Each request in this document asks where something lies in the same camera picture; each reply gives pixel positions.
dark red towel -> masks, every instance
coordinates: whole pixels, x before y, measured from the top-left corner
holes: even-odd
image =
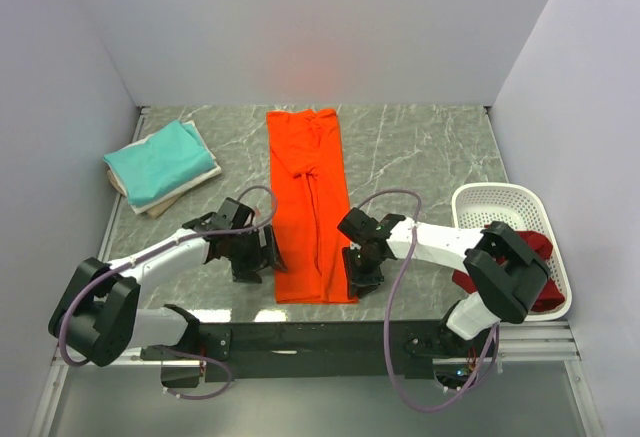
[[[535,250],[536,254],[538,254],[544,260],[549,260],[549,258],[551,257],[551,252],[553,252],[553,244],[551,244],[549,239],[547,239],[544,235],[532,230],[518,231],[518,235],[522,237],[522,239],[527,244],[529,244],[529,247]],[[453,273],[452,280],[469,294],[472,294],[476,291],[476,286],[473,285],[471,277],[469,277],[464,272],[456,270]],[[553,280],[549,279],[547,281],[547,284],[544,286],[544,289],[542,289],[542,292],[540,292],[538,300],[536,300],[535,304],[533,304],[531,310],[533,310],[534,312],[545,312],[548,310],[553,310],[561,305],[564,300],[564,295],[560,293],[556,283]]]

table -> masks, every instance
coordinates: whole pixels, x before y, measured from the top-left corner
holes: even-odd
[[[269,184],[269,144],[265,115],[275,108],[300,111],[331,106],[338,111],[344,166],[352,204],[377,190],[405,187],[423,197],[420,220],[452,225],[451,197],[470,182],[505,182],[506,175],[491,125],[481,106],[284,105],[151,107],[143,110],[137,137],[169,122],[193,120],[223,173],[182,196],[157,220],[135,215],[124,199],[108,229],[106,259],[123,257],[172,234],[184,222],[217,210],[253,184]],[[265,215],[269,199],[260,192],[246,198]],[[410,215],[414,202],[385,196],[365,207],[381,218],[388,212]],[[273,275],[263,284],[234,283],[230,265],[213,261],[183,272],[160,286],[142,308],[173,303],[204,322],[380,321],[399,262],[383,264],[380,289],[351,305],[279,305]],[[466,294],[451,282],[451,270],[413,262],[394,304],[394,320],[439,319]]]

basket rim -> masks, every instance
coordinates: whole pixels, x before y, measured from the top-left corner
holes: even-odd
[[[533,191],[518,184],[509,184],[504,182],[474,182],[470,184],[461,185],[456,189],[456,191],[453,193],[453,196],[451,197],[451,211],[453,214],[454,225],[458,227],[458,211],[457,211],[456,202],[460,194],[462,194],[464,191],[469,189],[483,188],[483,187],[493,188],[493,189],[502,187],[504,189],[518,190],[527,194],[529,197],[531,197],[531,199],[535,201],[537,205],[540,206],[540,210],[542,211],[541,218],[544,220],[547,228],[549,229],[549,235],[547,235],[547,238],[551,241],[551,244],[553,245],[552,256],[555,257],[556,259],[556,265],[565,283],[566,295],[564,295],[565,302],[560,308],[554,309],[548,313],[529,314],[527,315],[525,320],[527,322],[536,322],[536,321],[541,322],[541,321],[549,321],[549,320],[554,320],[554,319],[559,319],[561,317],[564,317],[564,315],[571,308],[571,304],[573,302],[573,292],[571,290],[571,284],[569,283],[569,277],[567,276],[567,271],[565,269],[562,256],[560,255],[558,242],[556,241],[555,234],[553,233],[553,228],[551,227],[551,222],[549,221],[549,217],[547,215],[547,210],[545,209],[544,204],[542,203],[540,198]]]

white wall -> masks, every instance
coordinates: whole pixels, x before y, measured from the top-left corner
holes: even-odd
[[[55,347],[47,323],[113,202],[100,158],[135,107],[75,0],[0,0],[0,422],[25,435]]]
[[[492,104],[547,0],[82,0],[138,104]]]
[[[550,0],[492,112],[509,177],[545,202],[607,435],[638,435],[640,0]]]

plastic basket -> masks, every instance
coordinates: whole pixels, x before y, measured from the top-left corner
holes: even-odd
[[[571,287],[562,263],[558,244],[540,199],[519,185],[501,183],[466,184],[458,188],[451,201],[453,224],[462,229],[484,227],[494,220],[509,224],[514,230],[535,230],[553,244],[547,261],[550,277],[564,295],[565,302],[547,312],[530,312],[528,322],[541,322],[562,317],[571,307]]]

